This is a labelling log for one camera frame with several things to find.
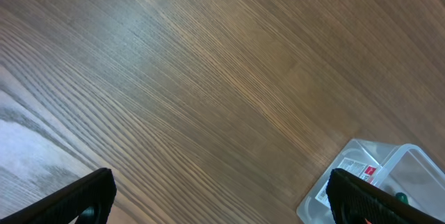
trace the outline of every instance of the printed label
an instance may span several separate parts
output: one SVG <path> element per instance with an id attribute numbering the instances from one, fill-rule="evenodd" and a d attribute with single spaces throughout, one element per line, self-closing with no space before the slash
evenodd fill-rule
<path id="1" fill-rule="evenodd" d="M 369 177 L 372 176 L 372 174 L 375 172 L 375 168 L 373 166 L 369 166 L 365 163 L 349 158 L 343 158 L 343 161 L 340 162 L 337 168 L 343 168 L 344 170 L 352 173 L 353 175 L 359 177 L 364 181 L 367 181 Z M 331 206 L 327 198 L 326 187 L 327 182 L 323 185 L 315 198 L 323 205 L 330 208 Z"/>

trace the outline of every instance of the white object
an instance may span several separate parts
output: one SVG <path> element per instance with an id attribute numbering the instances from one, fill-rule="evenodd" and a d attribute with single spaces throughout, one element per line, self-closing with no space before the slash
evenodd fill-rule
<path id="1" fill-rule="evenodd" d="M 343 168 L 391 195 L 402 192 L 411 206 L 445 221 L 445 174 L 420 147 L 352 139 L 298 206 L 297 215 L 304 223 L 334 223 L 325 193 L 334 168 Z"/>

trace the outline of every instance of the red label square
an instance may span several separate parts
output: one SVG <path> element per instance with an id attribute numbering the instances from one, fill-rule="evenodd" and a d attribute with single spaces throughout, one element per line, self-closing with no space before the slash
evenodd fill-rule
<path id="1" fill-rule="evenodd" d="M 366 168 L 366 170 L 364 171 L 364 173 L 366 173 L 367 175 L 372 175 L 375 172 L 375 168 L 368 166 Z"/>

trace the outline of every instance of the small green object in container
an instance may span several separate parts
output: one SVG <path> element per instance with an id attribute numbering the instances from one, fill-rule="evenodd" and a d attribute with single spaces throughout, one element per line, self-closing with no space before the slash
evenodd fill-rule
<path id="1" fill-rule="evenodd" d="M 401 202 L 409 205 L 408 196 L 406 196 L 404 193 L 401 193 L 401 192 L 396 193 L 396 198 L 397 198 L 397 200 L 400 200 Z"/>

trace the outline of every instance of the brown wood tabletop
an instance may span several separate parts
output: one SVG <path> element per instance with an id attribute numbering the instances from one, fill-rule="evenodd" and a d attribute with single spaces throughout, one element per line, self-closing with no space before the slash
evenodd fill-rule
<path id="1" fill-rule="evenodd" d="M 100 167 L 109 223 L 297 223 L 353 137 L 445 168 L 441 0 L 0 0 L 0 218 Z"/>

